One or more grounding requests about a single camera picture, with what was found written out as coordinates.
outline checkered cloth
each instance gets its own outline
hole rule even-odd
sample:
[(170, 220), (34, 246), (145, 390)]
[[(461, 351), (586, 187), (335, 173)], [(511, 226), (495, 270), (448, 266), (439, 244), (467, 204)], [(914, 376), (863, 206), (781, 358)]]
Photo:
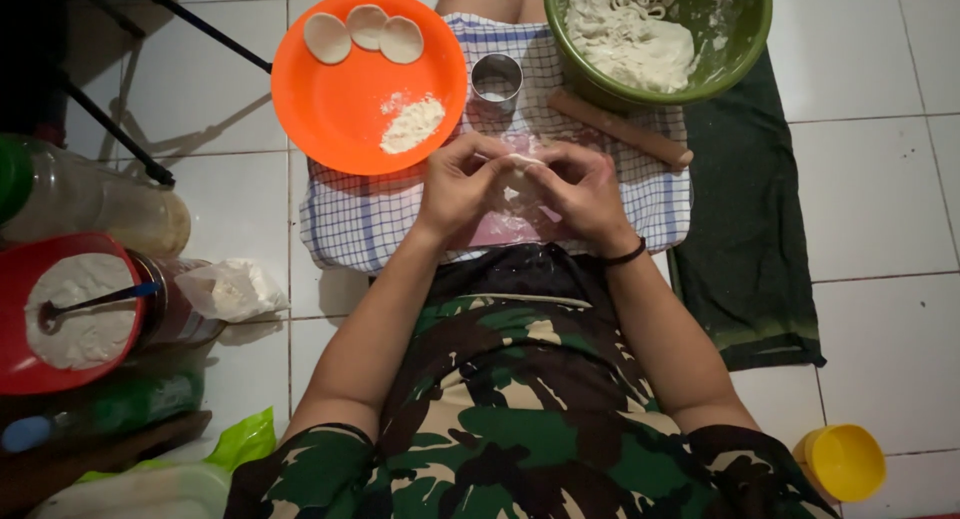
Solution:
[[(581, 143), (586, 140), (614, 157), (627, 216), (647, 238), (651, 251), (663, 251), (687, 237), (692, 201), (690, 170), (671, 172), (663, 163), (546, 107), (549, 92), (564, 81), (561, 54), (546, 24), (514, 26), (460, 13), (444, 20), (460, 41), (467, 69), (487, 54), (502, 53), (520, 62), (524, 76), (509, 126), (507, 121), (484, 122), (467, 108), (454, 134), (502, 133), (511, 144), (530, 135)], [(684, 114), (679, 107), (651, 110), (632, 121), (672, 140), (687, 142)], [(417, 217), (426, 165), (421, 163), (387, 176), (362, 177), (335, 172), (313, 160), (307, 162), (310, 183), (299, 208), (300, 239), (320, 268), (347, 267), (378, 274)], [(577, 240), (559, 244), (571, 254), (589, 249)], [(443, 263), (476, 258), (487, 250), (450, 251)]]

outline blue bottle cap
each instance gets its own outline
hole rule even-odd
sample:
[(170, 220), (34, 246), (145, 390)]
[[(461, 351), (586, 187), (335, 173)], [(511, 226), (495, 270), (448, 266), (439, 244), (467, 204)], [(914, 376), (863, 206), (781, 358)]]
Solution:
[(30, 416), (6, 426), (0, 444), (5, 451), (18, 453), (35, 448), (50, 439), (50, 420), (43, 416)]

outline green bowl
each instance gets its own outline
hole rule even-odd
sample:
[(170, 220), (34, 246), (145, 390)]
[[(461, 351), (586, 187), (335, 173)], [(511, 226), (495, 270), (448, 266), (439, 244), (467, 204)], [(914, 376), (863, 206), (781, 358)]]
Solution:
[[(566, 82), (584, 99), (613, 111), (688, 105), (730, 89), (763, 52), (773, 14), (773, 0), (676, 0), (667, 9), (666, 20), (690, 30), (700, 63), (686, 88), (660, 93), (618, 83), (580, 55), (567, 34), (569, 1), (543, 0), (547, 22), (563, 52)], [(726, 43), (715, 48), (723, 42), (719, 37), (726, 37)]]

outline metal spoon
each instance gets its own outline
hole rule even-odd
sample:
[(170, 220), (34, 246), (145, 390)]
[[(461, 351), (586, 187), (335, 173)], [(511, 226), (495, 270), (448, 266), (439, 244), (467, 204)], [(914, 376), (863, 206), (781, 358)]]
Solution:
[(140, 284), (135, 284), (134, 286), (124, 288), (123, 290), (110, 292), (109, 294), (100, 296), (99, 298), (94, 298), (81, 304), (72, 304), (64, 308), (55, 307), (53, 302), (44, 302), (44, 304), (40, 306), (41, 310), (37, 313), (36, 322), (44, 333), (50, 333), (57, 327), (57, 318), (66, 312), (101, 304), (129, 300), (132, 298), (141, 298), (143, 296), (149, 296), (160, 289), (161, 284), (159, 282), (141, 282)]

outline yellow cup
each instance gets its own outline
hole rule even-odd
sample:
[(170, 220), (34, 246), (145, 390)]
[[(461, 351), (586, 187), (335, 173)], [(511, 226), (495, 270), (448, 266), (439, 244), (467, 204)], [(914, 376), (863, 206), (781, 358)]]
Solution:
[(828, 425), (810, 431), (803, 444), (813, 475), (837, 500), (864, 500), (887, 476), (883, 451), (863, 427)]

